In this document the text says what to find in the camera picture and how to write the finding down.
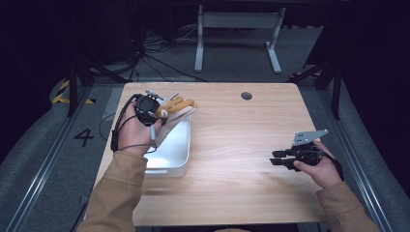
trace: white tray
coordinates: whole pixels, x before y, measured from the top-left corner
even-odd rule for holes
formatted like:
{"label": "white tray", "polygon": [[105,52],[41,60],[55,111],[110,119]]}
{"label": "white tray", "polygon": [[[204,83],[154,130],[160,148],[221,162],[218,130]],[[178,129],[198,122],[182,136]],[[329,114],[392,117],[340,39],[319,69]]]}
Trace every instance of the white tray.
{"label": "white tray", "polygon": [[190,154],[190,116],[181,121],[148,159],[146,177],[181,177],[188,168]]}

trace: sleeve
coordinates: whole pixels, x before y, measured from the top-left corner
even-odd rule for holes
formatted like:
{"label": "sleeve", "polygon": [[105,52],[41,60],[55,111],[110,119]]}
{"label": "sleeve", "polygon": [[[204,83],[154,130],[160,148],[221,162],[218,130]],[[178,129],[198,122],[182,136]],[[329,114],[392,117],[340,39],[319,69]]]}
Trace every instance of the sleeve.
{"label": "sleeve", "polygon": [[316,194],[332,232],[379,231],[346,183],[323,188]]}
{"label": "sleeve", "polygon": [[94,187],[86,219],[77,231],[134,231],[133,209],[141,198],[147,159],[116,152]]}

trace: number 4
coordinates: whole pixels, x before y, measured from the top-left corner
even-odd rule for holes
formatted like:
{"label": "number 4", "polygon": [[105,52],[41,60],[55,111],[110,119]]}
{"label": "number 4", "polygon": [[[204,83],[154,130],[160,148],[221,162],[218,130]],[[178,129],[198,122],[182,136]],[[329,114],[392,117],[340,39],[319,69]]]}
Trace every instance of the number 4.
{"label": "number 4", "polygon": [[91,139],[91,138],[94,138],[94,136],[90,136],[90,132],[91,132],[91,130],[86,129],[83,132],[76,135],[74,139],[84,139],[84,141],[82,142],[82,147],[85,147],[85,145],[87,144],[87,140]]}

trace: yellow object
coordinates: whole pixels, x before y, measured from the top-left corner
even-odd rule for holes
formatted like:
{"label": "yellow object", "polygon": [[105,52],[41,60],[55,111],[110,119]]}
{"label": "yellow object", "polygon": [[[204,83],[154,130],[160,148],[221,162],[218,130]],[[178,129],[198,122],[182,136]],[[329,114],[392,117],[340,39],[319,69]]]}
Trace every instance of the yellow object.
{"label": "yellow object", "polygon": [[198,104],[195,103],[194,100],[184,100],[184,98],[180,96],[174,100],[168,101],[165,105],[161,105],[155,115],[157,118],[164,118],[168,113],[176,113],[187,106],[197,108]]}

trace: black device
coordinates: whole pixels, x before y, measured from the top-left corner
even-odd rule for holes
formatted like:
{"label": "black device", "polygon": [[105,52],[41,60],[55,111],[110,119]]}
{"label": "black device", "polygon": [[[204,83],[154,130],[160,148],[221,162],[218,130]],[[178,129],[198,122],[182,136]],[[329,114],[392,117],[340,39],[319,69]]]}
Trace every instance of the black device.
{"label": "black device", "polygon": [[[141,94],[132,95],[132,97],[130,97],[130,99],[122,108],[117,119],[117,123],[115,124],[115,128],[112,131],[110,148],[113,152],[118,151],[118,137],[120,130],[123,127],[122,125],[120,126],[120,122],[131,102],[135,101],[135,116],[133,117],[138,118],[139,122],[141,122],[145,127],[151,127],[159,120],[155,115],[155,112],[160,107],[160,103],[157,101],[157,99],[163,100],[163,98],[161,98],[151,90],[146,90],[145,92],[147,93],[146,96]],[[124,121],[124,124],[126,124],[131,118],[126,119]],[[166,123],[166,119],[161,119],[161,123],[164,125]]]}
{"label": "black device", "polygon": [[297,132],[293,140],[293,146],[290,149],[284,151],[274,151],[274,155],[271,163],[273,165],[283,165],[289,170],[295,170],[297,172],[301,171],[293,162],[295,160],[302,161],[308,165],[317,165],[323,157],[326,157],[332,161],[334,164],[340,179],[343,181],[343,172],[341,164],[327,154],[325,151],[318,149],[317,146],[312,142],[314,139],[328,133],[327,130],[319,131],[308,131],[308,132]]}

